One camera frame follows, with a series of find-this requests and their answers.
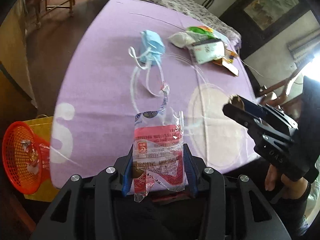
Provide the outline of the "person's right hand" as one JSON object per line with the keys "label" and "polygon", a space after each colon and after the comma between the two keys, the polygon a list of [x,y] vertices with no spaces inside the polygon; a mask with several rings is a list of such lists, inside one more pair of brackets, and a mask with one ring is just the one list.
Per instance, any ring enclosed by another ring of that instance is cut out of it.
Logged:
{"label": "person's right hand", "polygon": [[265,178],[265,190],[274,190],[278,179],[284,184],[283,198],[285,199],[299,199],[306,192],[309,184],[305,178],[300,178],[298,181],[292,181],[285,174],[282,174],[275,166],[270,165]]}

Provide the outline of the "person's right forearm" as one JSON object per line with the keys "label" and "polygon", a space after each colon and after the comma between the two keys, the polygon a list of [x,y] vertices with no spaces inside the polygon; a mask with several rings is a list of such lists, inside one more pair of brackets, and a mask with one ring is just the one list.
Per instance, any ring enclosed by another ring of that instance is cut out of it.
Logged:
{"label": "person's right forearm", "polygon": [[277,213],[291,239],[299,239],[308,230],[304,213],[310,191],[310,183],[306,180],[289,182],[286,193],[277,202]]}

